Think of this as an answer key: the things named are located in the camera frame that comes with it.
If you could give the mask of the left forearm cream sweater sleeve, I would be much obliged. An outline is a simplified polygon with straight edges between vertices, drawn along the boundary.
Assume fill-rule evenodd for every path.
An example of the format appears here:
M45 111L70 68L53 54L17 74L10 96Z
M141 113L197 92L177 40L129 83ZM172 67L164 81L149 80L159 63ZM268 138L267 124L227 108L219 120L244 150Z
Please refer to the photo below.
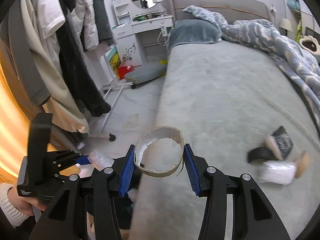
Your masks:
M6 219L9 223L16 228L29 218L29 216L23 214L16 207L12 205L8 198L8 191L14 186L12 184L1 183L0 185L0 205Z

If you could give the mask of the left hand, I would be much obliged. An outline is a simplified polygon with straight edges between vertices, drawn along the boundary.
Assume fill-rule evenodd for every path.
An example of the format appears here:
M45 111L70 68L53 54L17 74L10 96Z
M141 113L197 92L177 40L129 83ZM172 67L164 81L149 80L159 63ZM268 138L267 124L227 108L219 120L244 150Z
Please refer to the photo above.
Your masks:
M14 186L8 191L8 199L11 204L26 216L33 216L33 208L45 211L47 206L36 197L21 197L18 195L17 187Z

